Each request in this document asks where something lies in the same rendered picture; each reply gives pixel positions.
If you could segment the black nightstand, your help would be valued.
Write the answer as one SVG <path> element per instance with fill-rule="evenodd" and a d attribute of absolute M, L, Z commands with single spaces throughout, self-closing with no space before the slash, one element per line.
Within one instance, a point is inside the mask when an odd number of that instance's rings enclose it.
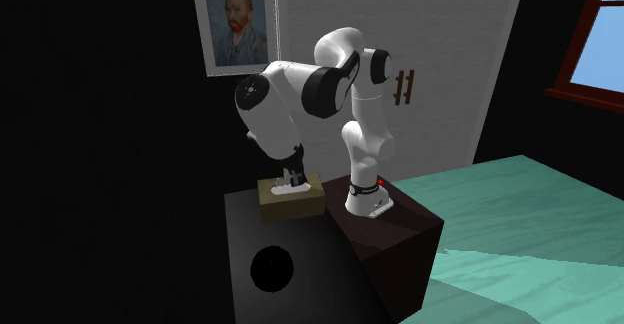
<path fill-rule="evenodd" d="M 255 190 L 224 199 L 235 324 L 393 324 L 328 213 L 265 223 Z"/>

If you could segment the framed portrait painting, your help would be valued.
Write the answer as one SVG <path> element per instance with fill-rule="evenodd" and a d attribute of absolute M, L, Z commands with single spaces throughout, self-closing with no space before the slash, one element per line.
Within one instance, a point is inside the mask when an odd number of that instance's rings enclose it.
<path fill-rule="evenodd" d="M 208 77 L 256 73 L 283 58 L 279 0 L 194 0 Z"/>

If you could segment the olive tissue box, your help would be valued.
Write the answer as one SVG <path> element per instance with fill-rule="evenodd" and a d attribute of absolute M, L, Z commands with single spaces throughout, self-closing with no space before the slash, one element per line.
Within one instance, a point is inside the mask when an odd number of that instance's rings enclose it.
<path fill-rule="evenodd" d="M 323 215 L 326 195 L 318 172 L 307 175 L 307 191 L 274 194 L 275 178 L 257 181 L 260 216 L 263 222 L 277 222 Z"/>

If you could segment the bed with teal cover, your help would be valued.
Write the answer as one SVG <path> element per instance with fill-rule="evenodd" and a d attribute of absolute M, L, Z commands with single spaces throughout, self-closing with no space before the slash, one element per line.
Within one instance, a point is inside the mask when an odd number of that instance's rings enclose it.
<path fill-rule="evenodd" d="M 624 201 L 525 156 L 397 182 L 444 221 L 402 324 L 624 324 Z"/>

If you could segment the dark robot stand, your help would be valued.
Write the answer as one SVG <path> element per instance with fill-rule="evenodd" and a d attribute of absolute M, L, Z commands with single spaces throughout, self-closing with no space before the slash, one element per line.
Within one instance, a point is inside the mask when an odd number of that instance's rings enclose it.
<path fill-rule="evenodd" d="M 349 178 L 322 184 L 327 209 L 349 240 L 392 322 L 422 308 L 444 220 L 386 179 L 394 205 L 371 219 L 345 208 Z"/>

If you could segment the red-brown framed window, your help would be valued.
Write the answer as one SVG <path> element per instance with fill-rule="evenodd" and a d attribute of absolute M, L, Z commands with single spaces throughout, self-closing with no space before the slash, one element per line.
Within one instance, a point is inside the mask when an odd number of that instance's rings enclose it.
<path fill-rule="evenodd" d="M 602 7 L 624 7 L 624 0 L 586 0 L 554 86 L 545 89 L 543 94 L 624 115 L 624 93 L 572 81 L 574 70 Z"/>

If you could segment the brown wooden wall rack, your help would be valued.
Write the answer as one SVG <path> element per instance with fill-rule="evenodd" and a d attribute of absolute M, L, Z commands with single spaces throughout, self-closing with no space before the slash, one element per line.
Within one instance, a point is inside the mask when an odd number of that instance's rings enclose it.
<path fill-rule="evenodd" d="M 411 103 L 414 75 L 414 70 L 400 70 L 398 72 L 398 75 L 395 77 L 396 89 L 392 94 L 395 106 L 400 106 L 401 104 L 409 105 Z"/>

